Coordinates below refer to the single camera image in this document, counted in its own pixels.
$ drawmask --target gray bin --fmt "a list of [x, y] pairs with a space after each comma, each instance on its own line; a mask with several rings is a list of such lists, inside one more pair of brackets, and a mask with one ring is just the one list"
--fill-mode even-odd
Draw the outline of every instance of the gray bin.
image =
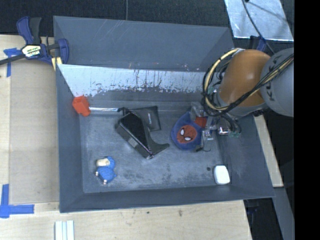
[[[70, 45], [56, 70], [60, 211], [183, 205], [273, 197], [255, 121], [240, 120], [239, 138], [214, 136], [209, 152], [183, 151], [170, 132], [191, 102], [202, 98], [211, 64], [233, 47], [228, 28], [73, 17], [54, 18], [55, 39]], [[169, 148], [145, 159], [116, 131], [118, 112], [84, 117], [72, 107], [158, 106], [154, 141]], [[102, 184], [96, 160], [112, 156], [116, 177]], [[217, 185], [213, 168], [227, 165], [231, 182]]]

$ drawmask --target black floor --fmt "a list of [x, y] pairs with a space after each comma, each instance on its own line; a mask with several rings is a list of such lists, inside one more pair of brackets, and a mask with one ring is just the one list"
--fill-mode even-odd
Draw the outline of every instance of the black floor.
[[[292, 35], [295, 35], [295, 0], [280, 0]], [[42, 17], [41, 36], [53, 36], [53, 16], [230, 27], [224, 0], [0, 0], [0, 34], [17, 34], [23, 16]], [[247, 39], [235, 38], [236, 47], [248, 48]], [[269, 41], [275, 52], [292, 42]], [[294, 120], [273, 112], [264, 115], [280, 169], [294, 158]], [[285, 171], [283, 175], [293, 174]], [[294, 214], [294, 181], [285, 184]], [[271, 199], [245, 201], [254, 240], [282, 239]]]

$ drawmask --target white sponge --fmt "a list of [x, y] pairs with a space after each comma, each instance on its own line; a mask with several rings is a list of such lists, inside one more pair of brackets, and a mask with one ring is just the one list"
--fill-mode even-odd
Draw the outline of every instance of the white sponge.
[[223, 185], [228, 184], [230, 182], [229, 173], [227, 167], [224, 165], [217, 165], [214, 170], [214, 179], [217, 184]]

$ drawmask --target black cord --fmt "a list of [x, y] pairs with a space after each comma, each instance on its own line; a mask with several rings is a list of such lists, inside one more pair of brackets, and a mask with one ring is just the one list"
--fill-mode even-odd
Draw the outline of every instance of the black cord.
[[[217, 117], [217, 116], [223, 116], [226, 115], [229, 111], [231, 111], [232, 109], [234, 109], [235, 107], [237, 107], [239, 104], [241, 104], [245, 99], [247, 99], [253, 92], [255, 92], [256, 90], [260, 89], [261, 87], [263, 87], [264, 85], [266, 85], [269, 81], [265, 82], [266, 79], [268, 79], [270, 77], [271, 74], [274, 74], [275, 72], [277, 72], [277, 76], [279, 76], [280, 74], [282, 74], [284, 72], [284, 70], [286, 70], [288, 68], [289, 65], [287, 65], [287, 67], [282, 70], [279, 71], [279, 68], [281, 66], [283, 66], [285, 63], [287, 63], [289, 60], [291, 60], [294, 57], [294, 53], [291, 54], [290, 56], [288, 56], [281, 64], [279, 64], [278, 66], [276, 66], [272, 71], [268, 72], [256, 85], [255, 87], [248, 91], [247, 93], [243, 94], [240, 98], [238, 98], [236, 101], [232, 102], [229, 104], [229, 106], [225, 109], [225, 110], [215, 110], [212, 109], [211, 107], [209, 107], [206, 102], [204, 101], [205, 106], [204, 109], [207, 112], [208, 115], [213, 116], [213, 117]], [[215, 93], [213, 92], [212, 94], [208, 94], [207, 93], [208, 90], [204, 90], [204, 99], [208, 98], [209, 102], [213, 102], [214, 100], [214, 95]]]
[[125, 20], [128, 20], [128, 0], [125, 0]]
[[[247, 8], [247, 6], [246, 6], [245, 0], [241, 0], [241, 1], [242, 1], [242, 4], [243, 4], [243, 7], [244, 7], [244, 9], [245, 9], [245, 12], [246, 12], [247, 16], [249, 17], [249, 19], [250, 19], [250, 21], [251, 21], [251, 24], [252, 24], [253, 27], [255, 28], [255, 31], [259, 34], [259, 36], [260, 36], [261, 38], [264, 39], [264, 37], [263, 37], [263, 35], [261, 34], [261, 32], [259, 31], [257, 25], [254, 23], [253, 19], [251, 18], [251, 15], [250, 15], [250, 13], [249, 13], [249, 11], [248, 11], [248, 8]], [[270, 51], [271, 51], [273, 54], [275, 54], [275, 51], [271, 48], [271, 46], [268, 44], [267, 41], [265, 41], [265, 44], [266, 44], [266, 46], [268, 46], [268, 48], [270, 49]]]

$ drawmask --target blue toy figure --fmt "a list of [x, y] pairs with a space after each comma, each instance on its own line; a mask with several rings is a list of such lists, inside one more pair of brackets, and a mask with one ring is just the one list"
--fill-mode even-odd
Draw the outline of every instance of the blue toy figure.
[[103, 184], [111, 182], [117, 175], [114, 172], [115, 160], [111, 156], [96, 161], [97, 170], [95, 175], [99, 177]]

